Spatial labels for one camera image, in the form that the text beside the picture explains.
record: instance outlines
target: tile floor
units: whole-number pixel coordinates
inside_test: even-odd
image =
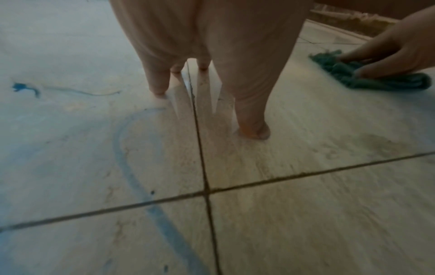
[[[107,1],[2,1],[0,275],[434,274],[435,88],[308,59],[364,42],[306,22],[260,142],[213,66],[151,96]]]

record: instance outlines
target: cleaning rag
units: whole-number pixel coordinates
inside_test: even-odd
[[[323,70],[327,71],[335,79],[351,89],[421,91],[432,85],[430,76],[425,73],[403,74],[378,79],[355,77],[355,70],[364,66],[364,64],[355,61],[346,64],[340,62],[336,57],[341,53],[341,50],[318,53],[316,55],[310,55],[310,58],[319,64]]]

